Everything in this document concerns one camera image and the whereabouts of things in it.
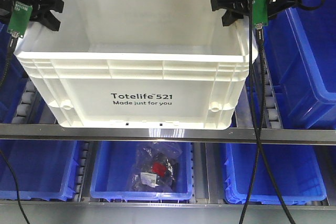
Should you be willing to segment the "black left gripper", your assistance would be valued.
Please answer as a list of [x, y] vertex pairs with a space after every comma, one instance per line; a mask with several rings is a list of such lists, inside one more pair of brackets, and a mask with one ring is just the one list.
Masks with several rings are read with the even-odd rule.
[[[8, 24], [14, 4], [16, 1], [24, 4], [32, 4], [33, 0], [1, 0], [1, 23]], [[32, 14], [30, 21], [38, 22], [52, 31], [59, 31], [61, 22], [49, 11], [54, 10], [62, 13], [64, 9], [63, 0], [38, 0], [37, 9], [39, 11], [46, 11], [44, 13]]]

